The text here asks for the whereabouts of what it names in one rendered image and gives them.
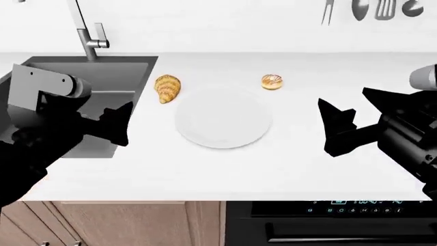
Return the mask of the hanging metal slotted spatula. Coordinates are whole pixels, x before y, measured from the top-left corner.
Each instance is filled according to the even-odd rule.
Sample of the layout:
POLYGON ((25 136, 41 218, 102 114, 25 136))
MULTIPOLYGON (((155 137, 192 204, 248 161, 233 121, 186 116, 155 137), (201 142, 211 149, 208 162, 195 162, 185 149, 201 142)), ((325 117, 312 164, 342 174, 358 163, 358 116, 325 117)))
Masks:
POLYGON ((378 21, 391 20, 395 16, 397 0, 378 0, 375 19, 378 21))

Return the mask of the brown wooden cabinet door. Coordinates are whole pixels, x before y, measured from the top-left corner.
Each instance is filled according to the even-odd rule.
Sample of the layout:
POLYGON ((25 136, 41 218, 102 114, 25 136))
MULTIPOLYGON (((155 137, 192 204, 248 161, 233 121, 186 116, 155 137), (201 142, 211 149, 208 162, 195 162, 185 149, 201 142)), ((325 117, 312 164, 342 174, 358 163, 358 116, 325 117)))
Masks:
POLYGON ((29 246, 65 246, 48 226, 24 202, 2 208, 2 213, 29 239, 29 246))
POLYGON ((184 202, 53 202, 88 246, 192 246, 184 202))

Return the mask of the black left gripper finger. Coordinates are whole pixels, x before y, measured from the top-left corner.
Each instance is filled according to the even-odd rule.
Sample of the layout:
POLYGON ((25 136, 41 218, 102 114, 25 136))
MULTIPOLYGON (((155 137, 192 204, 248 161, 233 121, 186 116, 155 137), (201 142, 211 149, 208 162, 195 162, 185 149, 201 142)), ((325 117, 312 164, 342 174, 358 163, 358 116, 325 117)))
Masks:
POLYGON ((117 109, 105 108, 99 120, 80 116, 79 128, 84 135, 106 139, 112 144, 126 147, 128 145, 127 128, 133 110, 133 102, 128 102, 117 109))
POLYGON ((78 111, 89 100, 89 98, 91 98, 91 96, 69 98, 66 96, 49 94, 47 92, 39 92, 36 112, 47 110, 78 111))

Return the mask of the hanging metal ladle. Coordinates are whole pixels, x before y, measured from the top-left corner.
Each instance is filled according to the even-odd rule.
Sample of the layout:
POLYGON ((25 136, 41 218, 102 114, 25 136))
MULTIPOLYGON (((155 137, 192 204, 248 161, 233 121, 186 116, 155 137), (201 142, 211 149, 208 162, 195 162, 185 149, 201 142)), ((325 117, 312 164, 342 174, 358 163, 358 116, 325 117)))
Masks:
POLYGON ((401 9, 405 16, 411 18, 420 16, 424 11, 423 5, 419 3, 419 0, 407 0, 401 9))

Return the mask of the golden brown croissant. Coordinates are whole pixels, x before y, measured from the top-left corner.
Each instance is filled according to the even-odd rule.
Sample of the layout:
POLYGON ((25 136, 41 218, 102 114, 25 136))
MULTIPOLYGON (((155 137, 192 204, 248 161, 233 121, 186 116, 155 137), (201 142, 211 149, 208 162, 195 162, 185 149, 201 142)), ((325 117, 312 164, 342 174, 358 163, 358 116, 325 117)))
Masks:
POLYGON ((160 104, 166 104, 174 100, 179 94, 181 87, 180 80, 169 74, 158 77, 154 84, 160 104))

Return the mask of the hanging metal spoon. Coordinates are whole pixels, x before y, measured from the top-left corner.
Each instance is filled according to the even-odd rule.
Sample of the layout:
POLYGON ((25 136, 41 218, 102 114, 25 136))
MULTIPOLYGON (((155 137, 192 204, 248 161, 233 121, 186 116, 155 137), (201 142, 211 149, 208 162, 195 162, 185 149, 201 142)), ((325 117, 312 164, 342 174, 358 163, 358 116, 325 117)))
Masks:
POLYGON ((354 18, 357 21, 362 21, 369 10, 369 0, 352 0, 351 9, 354 18))

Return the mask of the grey rectangular sink basin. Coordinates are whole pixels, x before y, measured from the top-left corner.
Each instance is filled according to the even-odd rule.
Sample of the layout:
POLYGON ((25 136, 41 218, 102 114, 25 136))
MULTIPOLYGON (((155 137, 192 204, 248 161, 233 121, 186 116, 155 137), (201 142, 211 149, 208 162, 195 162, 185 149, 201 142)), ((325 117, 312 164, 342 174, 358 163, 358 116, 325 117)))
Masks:
MULTIPOLYGON (((92 96, 78 112, 83 117, 99 120, 104 108, 116 110, 132 102, 135 108, 157 57, 99 57, 89 62, 86 57, 30 57, 21 65, 72 75, 92 84, 92 96)), ((0 78, 0 140, 13 143, 16 130, 7 113, 12 69, 0 78)), ((64 159, 109 159, 117 145, 106 139, 85 135, 83 141, 66 153, 64 159)))

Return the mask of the round glazed bun pastry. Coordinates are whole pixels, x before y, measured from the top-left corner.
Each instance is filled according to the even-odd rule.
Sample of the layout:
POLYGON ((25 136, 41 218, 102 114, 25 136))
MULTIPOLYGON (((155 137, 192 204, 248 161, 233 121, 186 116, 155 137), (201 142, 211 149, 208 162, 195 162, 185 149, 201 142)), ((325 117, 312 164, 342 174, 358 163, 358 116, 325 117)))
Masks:
POLYGON ((266 90, 277 90, 283 85, 283 79, 280 75, 267 74, 262 77, 261 86, 266 90))

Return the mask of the white round plate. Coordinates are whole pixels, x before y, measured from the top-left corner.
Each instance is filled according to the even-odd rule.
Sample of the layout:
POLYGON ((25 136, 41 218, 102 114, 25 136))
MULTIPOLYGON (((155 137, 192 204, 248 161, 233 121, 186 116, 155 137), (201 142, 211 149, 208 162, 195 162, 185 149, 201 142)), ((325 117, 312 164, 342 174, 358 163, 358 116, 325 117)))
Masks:
POLYGON ((261 139, 272 113, 246 90, 209 87, 189 94, 175 110, 175 128, 188 141, 212 149, 234 149, 261 139))

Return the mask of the hanging metal meat fork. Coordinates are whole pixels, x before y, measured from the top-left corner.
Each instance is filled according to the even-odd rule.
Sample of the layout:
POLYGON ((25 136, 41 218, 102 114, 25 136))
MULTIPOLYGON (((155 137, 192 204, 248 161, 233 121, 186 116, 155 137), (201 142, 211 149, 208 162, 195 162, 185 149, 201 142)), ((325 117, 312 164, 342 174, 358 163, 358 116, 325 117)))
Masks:
POLYGON ((325 0, 321 26, 329 26, 333 14, 335 0, 325 0))

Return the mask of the grey metal kitchen faucet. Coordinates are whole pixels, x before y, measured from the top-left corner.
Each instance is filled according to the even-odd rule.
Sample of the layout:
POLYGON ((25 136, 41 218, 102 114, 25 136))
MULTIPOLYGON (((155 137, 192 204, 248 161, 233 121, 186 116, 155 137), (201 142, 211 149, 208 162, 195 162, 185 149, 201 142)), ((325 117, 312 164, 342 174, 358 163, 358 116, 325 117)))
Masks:
POLYGON ((95 62, 98 58, 95 49, 108 49, 110 47, 110 42, 107 40, 103 24, 94 24, 98 39, 93 40, 85 24, 78 0, 66 0, 66 2, 68 4, 68 9, 71 13, 72 20, 76 26, 76 31, 79 35, 82 47, 85 51, 86 58, 88 62, 95 62))

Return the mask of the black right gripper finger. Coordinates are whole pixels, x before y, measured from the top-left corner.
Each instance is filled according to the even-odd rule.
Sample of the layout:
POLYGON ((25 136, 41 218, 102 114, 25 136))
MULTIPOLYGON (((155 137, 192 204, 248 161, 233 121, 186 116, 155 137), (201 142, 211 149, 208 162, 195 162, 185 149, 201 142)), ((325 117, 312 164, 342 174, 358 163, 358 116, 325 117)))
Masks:
POLYGON ((423 110, 420 102, 423 92, 401 94, 364 87, 362 94, 382 114, 407 114, 423 110))
POLYGON ((372 124, 358 128, 354 124, 356 110, 340 110, 329 102, 318 100, 318 108, 324 125, 324 151, 332 157, 351 153, 358 147, 378 141, 385 126, 372 124))

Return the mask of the black built-in oven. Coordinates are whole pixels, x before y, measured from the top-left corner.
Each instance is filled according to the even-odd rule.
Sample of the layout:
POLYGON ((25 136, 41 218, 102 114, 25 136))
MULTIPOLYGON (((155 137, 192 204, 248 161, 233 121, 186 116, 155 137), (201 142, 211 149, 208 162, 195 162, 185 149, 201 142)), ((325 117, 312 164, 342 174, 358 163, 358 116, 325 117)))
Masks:
POLYGON ((430 243, 268 243, 267 223, 437 223, 432 201, 227 202, 224 246, 437 246, 430 243))

